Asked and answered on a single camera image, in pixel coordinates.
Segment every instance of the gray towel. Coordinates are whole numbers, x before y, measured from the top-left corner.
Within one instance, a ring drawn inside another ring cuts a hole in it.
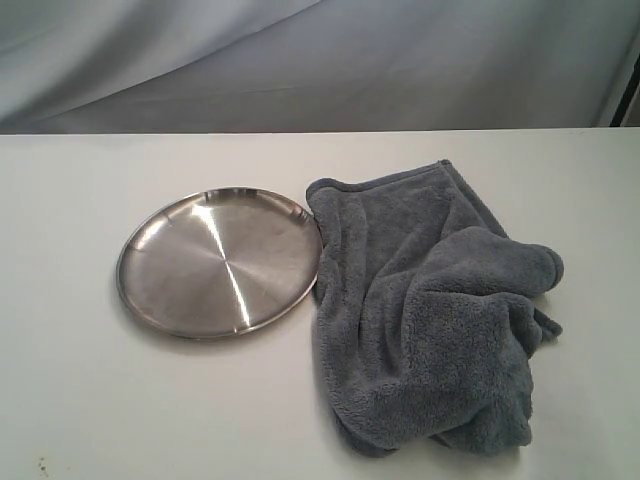
[[[418,437],[494,455],[531,442],[528,358],[561,327],[530,300],[560,257],[517,243],[450,162],[359,185],[322,179],[317,354],[347,442]]]

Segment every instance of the white backdrop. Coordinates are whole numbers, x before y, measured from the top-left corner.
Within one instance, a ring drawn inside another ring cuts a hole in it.
[[[235,16],[228,13],[234,21],[216,20],[209,28],[203,20],[209,17],[198,16],[198,8],[218,19],[216,8],[239,2],[189,0],[169,8],[171,2],[164,0],[165,10],[158,10],[157,2],[137,3],[136,16],[122,17],[129,22],[126,38],[137,41],[136,32],[147,30],[153,35],[135,43],[135,55],[127,54],[124,67],[120,53],[111,51],[99,65],[72,69],[73,75],[59,75],[55,84],[38,83],[35,100],[7,95],[3,81],[3,113],[11,110],[7,102],[14,105],[0,130],[592,126],[640,20],[637,0],[245,0],[244,10],[238,8],[251,22],[240,21],[234,10]],[[270,12],[265,4],[282,11]],[[190,6],[191,17],[183,5]],[[147,15],[150,9],[155,16]],[[278,18],[282,21],[250,33]],[[197,28],[190,28],[193,21]],[[188,34],[169,36],[180,31],[175,22]],[[128,51],[122,42],[112,45]],[[173,57],[167,53],[177,51]],[[66,59],[72,52],[60,55]],[[12,73],[15,79],[23,78],[22,68]],[[151,76],[156,78],[133,86]],[[69,110],[126,87],[133,88]]]

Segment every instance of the microfiber towel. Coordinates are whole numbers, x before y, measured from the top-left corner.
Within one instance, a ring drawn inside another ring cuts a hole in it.
[[[528,358],[561,327],[533,297],[563,264],[510,240],[449,161],[311,184],[324,249],[316,350],[339,431],[379,457],[419,437],[495,455],[531,442]]]

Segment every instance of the metal plate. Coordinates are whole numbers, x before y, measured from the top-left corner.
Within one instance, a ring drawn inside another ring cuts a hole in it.
[[[118,261],[118,290],[136,316],[165,332],[238,335],[304,298],[321,251],[315,221],[297,203],[264,190],[212,190],[135,231]]]

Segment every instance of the white table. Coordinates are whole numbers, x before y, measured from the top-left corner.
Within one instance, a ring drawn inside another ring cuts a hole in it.
[[[304,203],[451,159],[512,238],[565,260],[565,327],[532,360],[533,444],[481,459],[338,440],[312,370],[314,304],[199,344],[130,322],[123,242],[172,200],[249,185]],[[640,130],[0,137],[0,478],[629,479],[640,471]]]

